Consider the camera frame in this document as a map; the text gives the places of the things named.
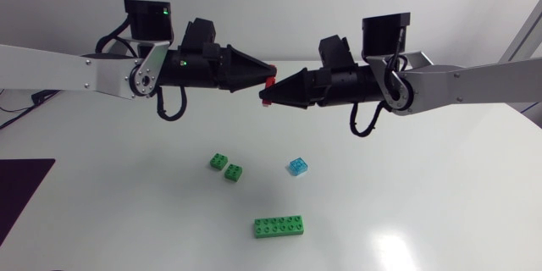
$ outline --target green 2x2 lego brick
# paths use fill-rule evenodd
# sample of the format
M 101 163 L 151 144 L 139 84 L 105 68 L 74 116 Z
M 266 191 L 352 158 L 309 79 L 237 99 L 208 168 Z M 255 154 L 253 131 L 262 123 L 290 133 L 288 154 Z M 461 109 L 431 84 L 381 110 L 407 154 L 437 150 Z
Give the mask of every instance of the green 2x2 lego brick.
M 300 215 L 254 220 L 256 238 L 301 235 L 304 231 L 303 219 Z
M 227 163 L 228 157 L 223 156 L 220 153 L 215 154 L 214 157 L 211 159 L 211 166 L 218 170 L 222 170 Z
M 237 182 L 239 177 L 241 177 L 241 174 L 243 174 L 243 168 L 241 166 L 230 164 L 228 166 L 228 169 L 226 169 L 226 172 L 224 173 L 224 177 L 226 177 L 226 179 Z

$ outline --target cable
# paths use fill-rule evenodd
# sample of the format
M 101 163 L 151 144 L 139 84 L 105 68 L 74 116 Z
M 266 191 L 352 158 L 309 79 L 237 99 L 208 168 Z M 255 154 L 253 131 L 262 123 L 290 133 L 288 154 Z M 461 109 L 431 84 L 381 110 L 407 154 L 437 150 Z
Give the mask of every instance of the cable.
M 96 44 L 96 53 L 101 53 L 103 51 L 103 48 L 108 44 L 108 42 L 115 39 L 115 37 L 119 36 L 120 33 L 122 33 L 124 30 L 128 28 L 128 25 L 130 25 L 130 19 L 129 17 L 126 17 L 126 20 L 120 25 L 118 28 L 116 28 L 114 31 L 111 32 L 111 34 L 104 36 L 100 38 L 98 43 Z
M 531 106 L 525 108 L 521 113 L 526 113 L 530 108 L 532 108 L 532 107 L 534 107 L 534 106 L 536 106 L 538 104 L 539 104 L 539 102 L 536 102 L 536 103 L 532 104 Z
M 401 29 L 399 30 L 399 38 L 397 39 L 397 45 L 395 47 L 395 53 L 386 64 L 386 69 L 384 71 L 384 85 L 386 87 L 386 90 L 390 93 L 391 98 L 393 98 L 394 100 L 398 100 L 400 94 L 391 84 L 391 72 L 397 71 L 395 62 L 399 58 L 399 51 L 401 50 L 401 42 L 402 42 L 404 33 L 405 33 L 405 28 L 401 27 Z
M 17 115 L 16 117 L 4 122 L 3 124 L 0 125 L 0 130 L 8 127 L 9 125 L 11 125 L 12 123 L 16 122 L 17 120 L 19 120 L 20 118 L 24 117 L 26 114 L 30 113 L 32 110 L 40 107 L 43 103 L 45 103 L 46 101 L 50 100 L 51 98 L 53 98 L 54 96 L 56 96 L 59 91 L 48 91 L 48 90 L 45 90 L 45 91 L 41 91 L 41 92 L 38 92 L 36 94 L 41 94 L 42 92 L 46 92 L 47 96 L 40 99 L 38 103 L 35 103 L 34 105 L 28 107 L 28 109 L 26 109 L 23 113 Z
M 30 107 L 26 107 L 26 108 L 21 108 L 21 109 L 15 109 L 15 110 L 7 110 L 7 109 L 4 109 L 2 107 L 0 107 L 0 110 L 4 111 L 4 112 L 7 112 L 7 113 L 17 113 L 19 111 L 23 111 L 23 110 L 26 110 Z
M 369 123 L 369 126 L 362 132 L 359 132 L 356 128 L 356 116 L 357 116 L 357 102 L 354 103 L 352 106 L 352 111 L 350 112 L 350 131 L 359 137 L 366 137 L 371 134 L 371 131 L 373 131 L 374 126 L 376 125 L 376 121 L 379 119 L 380 112 L 382 109 L 386 109 L 388 112 L 391 111 L 390 105 L 386 101 L 379 102 L 379 105 L 376 107 L 376 110 L 374 111 L 373 119 L 371 120 L 371 123 Z
M 159 86 L 156 89 L 156 95 L 158 99 L 157 112 L 160 118 L 165 119 L 168 122 L 173 122 L 173 121 L 176 121 L 177 119 L 180 119 L 180 117 L 182 117 L 183 114 L 185 114 L 187 99 L 186 99 L 186 91 L 183 86 L 180 87 L 180 97 L 182 100 L 181 105 L 180 105 L 180 110 L 178 113 L 174 114 L 173 116 L 168 116 L 166 114 L 166 111 L 163 109 L 163 93 L 162 93 L 161 86 Z
M 114 37 L 113 39 L 124 44 L 124 46 L 130 51 L 130 53 L 132 53 L 132 56 L 135 58 L 137 57 L 136 51 L 134 51 L 134 48 L 125 39 L 122 39 L 118 36 Z

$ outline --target red object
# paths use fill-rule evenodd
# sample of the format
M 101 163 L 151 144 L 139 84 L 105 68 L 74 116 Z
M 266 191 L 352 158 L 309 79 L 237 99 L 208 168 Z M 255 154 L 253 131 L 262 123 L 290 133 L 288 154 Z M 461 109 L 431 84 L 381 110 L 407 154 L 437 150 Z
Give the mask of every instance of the red object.
M 268 77 L 266 80 L 265 80 L 265 87 L 266 88 L 269 88 L 270 86 L 274 85 L 274 82 L 275 82 L 275 78 L 273 76 L 271 77 Z M 268 101 L 268 100 L 262 100 L 262 105 L 264 107 L 267 107 L 269 105 L 271 105 L 272 102 L 271 101 Z

